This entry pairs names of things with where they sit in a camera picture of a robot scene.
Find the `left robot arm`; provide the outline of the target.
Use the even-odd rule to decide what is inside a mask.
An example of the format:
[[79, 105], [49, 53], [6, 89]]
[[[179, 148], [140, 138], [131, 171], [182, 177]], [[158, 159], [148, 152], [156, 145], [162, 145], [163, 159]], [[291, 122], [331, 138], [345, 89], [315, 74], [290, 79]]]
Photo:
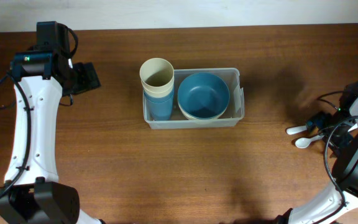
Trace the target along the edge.
[[97, 223], [81, 209], [77, 190], [58, 181], [55, 136], [60, 100], [101, 84], [91, 63], [72, 63], [78, 48], [72, 29], [38, 22], [36, 36], [6, 73], [16, 94], [16, 125], [0, 217], [8, 223]]

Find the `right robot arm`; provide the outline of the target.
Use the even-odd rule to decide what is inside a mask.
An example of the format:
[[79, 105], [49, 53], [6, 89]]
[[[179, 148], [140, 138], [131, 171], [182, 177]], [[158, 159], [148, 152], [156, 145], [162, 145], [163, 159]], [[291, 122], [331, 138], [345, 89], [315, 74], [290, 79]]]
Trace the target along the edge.
[[274, 223], [335, 223], [358, 208], [358, 82], [340, 94], [334, 114], [320, 111], [305, 125], [286, 130], [289, 135], [318, 130], [312, 138], [297, 139], [295, 146], [306, 148], [313, 141], [324, 141], [323, 162], [330, 183], [308, 203], [277, 216]]

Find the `white plastic fork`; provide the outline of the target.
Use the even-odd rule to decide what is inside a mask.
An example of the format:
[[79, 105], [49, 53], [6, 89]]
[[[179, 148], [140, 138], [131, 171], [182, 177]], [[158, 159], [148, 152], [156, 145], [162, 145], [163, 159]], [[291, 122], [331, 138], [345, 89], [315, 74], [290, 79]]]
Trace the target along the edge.
[[[357, 128], [358, 128], [358, 125], [355, 124], [348, 131], [351, 132], [351, 131], [353, 131], [353, 130], [355, 130]], [[288, 135], [293, 135], [293, 134], [302, 133], [302, 132], [307, 131], [307, 130], [308, 130], [308, 128], [306, 127], [306, 125], [304, 125], [304, 126], [295, 126], [295, 127], [292, 127], [292, 128], [287, 128], [286, 133]]]

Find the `beige bowl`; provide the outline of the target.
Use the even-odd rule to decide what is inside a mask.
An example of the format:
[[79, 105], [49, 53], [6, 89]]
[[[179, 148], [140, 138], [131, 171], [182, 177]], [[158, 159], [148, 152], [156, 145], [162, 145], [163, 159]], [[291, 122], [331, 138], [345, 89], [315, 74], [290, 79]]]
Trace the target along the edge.
[[[182, 114], [189, 120], [203, 120], [202, 118], [197, 118], [195, 116], [192, 116], [190, 115], [189, 113], [187, 113], [182, 107], [180, 104], [178, 104], [178, 107], [180, 109], [180, 111], [182, 112]], [[221, 117], [226, 111], [223, 111], [222, 113], [216, 115], [216, 116], [213, 116], [213, 117], [210, 117], [210, 118], [207, 118], [207, 119], [218, 119], [219, 117]]]

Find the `blue cup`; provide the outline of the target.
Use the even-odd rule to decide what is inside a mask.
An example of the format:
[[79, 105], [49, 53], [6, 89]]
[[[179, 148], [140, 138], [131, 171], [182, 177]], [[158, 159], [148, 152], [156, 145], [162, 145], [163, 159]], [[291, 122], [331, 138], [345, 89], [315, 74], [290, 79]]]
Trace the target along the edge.
[[156, 98], [144, 93], [146, 103], [151, 108], [163, 108], [165, 110], [173, 107], [173, 94]]
[[147, 105], [147, 109], [154, 120], [166, 121], [171, 117], [173, 106], [166, 104], [149, 104]]

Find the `beige cup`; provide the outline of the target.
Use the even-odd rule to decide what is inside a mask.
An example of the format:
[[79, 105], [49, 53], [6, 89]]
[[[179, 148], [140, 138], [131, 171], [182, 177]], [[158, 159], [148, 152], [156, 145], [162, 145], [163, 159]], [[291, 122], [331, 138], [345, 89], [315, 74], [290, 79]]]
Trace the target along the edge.
[[165, 101], [173, 94], [173, 84], [164, 86], [143, 85], [143, 90], [147, 98], [157, 101]]
[[172, 64], [163, 58], [151, 58], [145, 61], [139, 70], [142, 86], [174, 85]]

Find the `white plastic spoon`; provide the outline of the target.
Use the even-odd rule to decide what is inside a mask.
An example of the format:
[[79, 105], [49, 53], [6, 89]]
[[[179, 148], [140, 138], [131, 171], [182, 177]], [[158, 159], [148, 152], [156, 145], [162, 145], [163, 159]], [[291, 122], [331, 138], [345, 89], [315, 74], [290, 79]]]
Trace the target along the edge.
[[295, 146], [300, 149], [307, 148], [312, 142], [323, 138], [323, 135], [315, 135], [311, 138], [299, 138], [295, 141]]

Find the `blue bowl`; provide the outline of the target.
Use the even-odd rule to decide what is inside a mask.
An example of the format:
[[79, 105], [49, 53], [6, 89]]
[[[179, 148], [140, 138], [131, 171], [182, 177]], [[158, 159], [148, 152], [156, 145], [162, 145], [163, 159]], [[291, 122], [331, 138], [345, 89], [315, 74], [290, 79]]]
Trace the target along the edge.
[[178, 88], [177, 102], [190, 115], [207, 119], [226, 111], [230, 102], [226, 82], [212, 73], [194, 73]]

